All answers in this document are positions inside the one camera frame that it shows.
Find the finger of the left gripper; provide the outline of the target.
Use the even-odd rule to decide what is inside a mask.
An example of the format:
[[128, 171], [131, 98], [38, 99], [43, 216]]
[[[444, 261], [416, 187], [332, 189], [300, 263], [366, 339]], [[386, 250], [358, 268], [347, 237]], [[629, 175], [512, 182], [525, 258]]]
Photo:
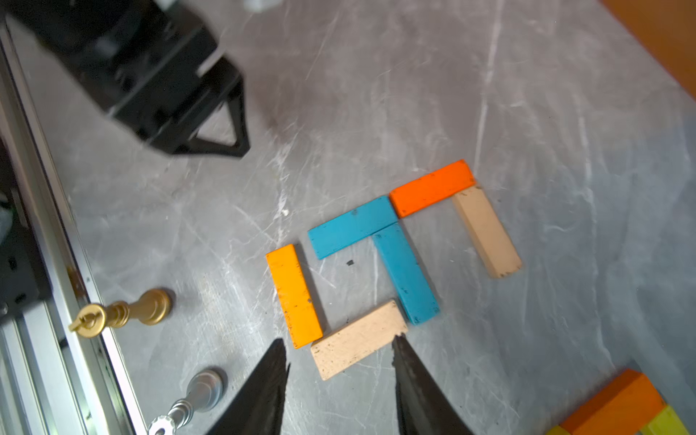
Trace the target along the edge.
[[[203, 124], [223, 108], [228, 111], [235, 141], [226, 143], [200, 137]], [[148, 145], [174, 156], [244, 157], [250, 150], [250, 141], [244, 80], [239, 70], [226, 58], [219, 58], [202, 76], [202, 85], [166, 119]]]

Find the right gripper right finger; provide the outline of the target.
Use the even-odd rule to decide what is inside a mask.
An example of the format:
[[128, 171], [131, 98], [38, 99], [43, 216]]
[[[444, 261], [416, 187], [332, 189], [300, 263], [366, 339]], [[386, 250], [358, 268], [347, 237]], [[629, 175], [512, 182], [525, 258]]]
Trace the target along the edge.
[[399, 433], [473, 435], [405, 335], [394, 337], [393, 353]]

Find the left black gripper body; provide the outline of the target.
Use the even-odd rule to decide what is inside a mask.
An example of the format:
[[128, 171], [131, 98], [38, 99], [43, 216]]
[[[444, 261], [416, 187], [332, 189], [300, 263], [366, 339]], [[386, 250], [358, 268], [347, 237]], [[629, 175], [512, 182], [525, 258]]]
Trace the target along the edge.
[[199, 67], [217, 48], [205, 23], [153, 1], [72, 1], [78, 45], [63, 66], [110, 117], [141, 139], [188, 139], [219, 105]]

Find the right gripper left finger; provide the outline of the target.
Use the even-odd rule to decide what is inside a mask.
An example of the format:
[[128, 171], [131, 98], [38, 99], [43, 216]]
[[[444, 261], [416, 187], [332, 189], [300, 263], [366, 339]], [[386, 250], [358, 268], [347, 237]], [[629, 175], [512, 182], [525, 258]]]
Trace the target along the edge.
[[281, 338], [266, 353], [208, 434], [279, 434], [290, 365]]

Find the pale cream wooden block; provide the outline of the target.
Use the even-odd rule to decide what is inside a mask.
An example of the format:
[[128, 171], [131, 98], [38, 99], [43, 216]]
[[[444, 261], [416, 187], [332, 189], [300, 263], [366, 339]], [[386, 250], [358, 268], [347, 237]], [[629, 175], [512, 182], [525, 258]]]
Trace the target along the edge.
[[328, 381], [407, 332], [406, 321], [392, 299], [314, 342], [311, 354], [321, 379]]

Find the amber orange block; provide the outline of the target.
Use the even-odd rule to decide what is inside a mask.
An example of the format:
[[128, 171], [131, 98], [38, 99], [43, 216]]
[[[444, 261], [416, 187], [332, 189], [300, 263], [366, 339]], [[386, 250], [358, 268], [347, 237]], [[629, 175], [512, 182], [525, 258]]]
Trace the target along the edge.
[[306, 284], [294, 245], [287, 245], [266, 255], [269, 271], [286, 319], [295, 349], [323, 337], [313, 299]]

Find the teal block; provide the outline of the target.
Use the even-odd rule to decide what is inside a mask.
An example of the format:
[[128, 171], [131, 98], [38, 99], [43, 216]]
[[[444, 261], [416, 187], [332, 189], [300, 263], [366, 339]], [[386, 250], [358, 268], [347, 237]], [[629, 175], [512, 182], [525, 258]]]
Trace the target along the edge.
[[399, 222], [373, 235], [373, 242], [412, 324], [422, 324], [440, 313], [420, 263]]
[[382, 196], [312, 228], [308, 237], [317, 258], [324, 259], [397, 221], [391, 201]]

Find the tan wooden block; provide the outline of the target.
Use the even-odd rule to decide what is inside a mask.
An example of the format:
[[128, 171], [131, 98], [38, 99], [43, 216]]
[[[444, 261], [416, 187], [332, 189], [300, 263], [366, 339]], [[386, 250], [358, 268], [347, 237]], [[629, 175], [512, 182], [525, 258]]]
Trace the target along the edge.
[[473, 186], [452, 200], [489, 275], [503, 278], [518, 272], [522, 260], [484, 190]]

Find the yellow block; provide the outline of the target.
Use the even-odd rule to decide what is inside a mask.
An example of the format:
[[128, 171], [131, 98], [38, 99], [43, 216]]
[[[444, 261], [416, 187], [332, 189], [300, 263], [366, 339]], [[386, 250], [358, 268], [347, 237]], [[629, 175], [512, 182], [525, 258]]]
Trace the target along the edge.
[[641, 435], [689, 435], [674, 408], [667, 405], [640, 431]]
[[546, 435], [570, 435], [570, 433], [561, 426], [555, 426], [547, 431]]

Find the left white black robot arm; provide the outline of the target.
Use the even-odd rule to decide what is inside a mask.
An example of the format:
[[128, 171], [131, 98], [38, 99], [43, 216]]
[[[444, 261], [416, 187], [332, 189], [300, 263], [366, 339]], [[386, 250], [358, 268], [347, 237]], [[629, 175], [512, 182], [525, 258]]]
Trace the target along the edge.
[[241, 158], [250, 149], [244, 81], [206, 23], [175, 3], [4, 1], [112, 119], [170, 155]]

